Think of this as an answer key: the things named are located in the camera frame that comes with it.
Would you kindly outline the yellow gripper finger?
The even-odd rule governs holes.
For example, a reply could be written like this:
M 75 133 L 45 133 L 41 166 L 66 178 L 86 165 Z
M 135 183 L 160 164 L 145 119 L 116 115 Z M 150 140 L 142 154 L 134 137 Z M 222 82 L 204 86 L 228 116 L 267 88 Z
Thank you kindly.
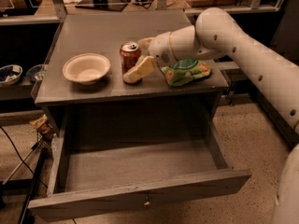
M 143 56 L 137 60 L 134 67 L 130 68 L 123 76 L 123 81 L 127 84 L 135 84 L 143 77 L 155 71 L 157 66 L 156 59 L 152 56 Z
M 150 43 L 152 40 L 153 40 L 153 37 L 146 37 L 146 38 L 141 38 L 137 41 L 142 54 L 149 53 L 149 46 L 150 46 Z

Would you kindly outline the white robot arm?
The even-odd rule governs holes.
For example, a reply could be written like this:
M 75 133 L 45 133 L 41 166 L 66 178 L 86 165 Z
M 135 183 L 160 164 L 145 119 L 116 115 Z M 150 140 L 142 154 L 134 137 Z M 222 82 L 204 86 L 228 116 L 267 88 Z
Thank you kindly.
M 185 59 L 229 56 L 282 119 L 299 133 L 299 66 L 251 38 L 224 10 L 204 10 L 194 25 L 139 41 L 146 54 L 123 75 L 133 83 L 157 66 Z M 289 154 L 278 184 L 271 224 L 299 224 L 299 146 Z

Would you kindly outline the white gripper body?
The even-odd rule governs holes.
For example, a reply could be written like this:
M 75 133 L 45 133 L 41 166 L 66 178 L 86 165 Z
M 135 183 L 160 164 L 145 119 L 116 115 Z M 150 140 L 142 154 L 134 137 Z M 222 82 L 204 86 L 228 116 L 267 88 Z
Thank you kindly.
M 170 32 L 157 35 L 149 43 L 149 55 L 153 56 L 160 67 L 173 65 L 177 62 L 170 45 Z

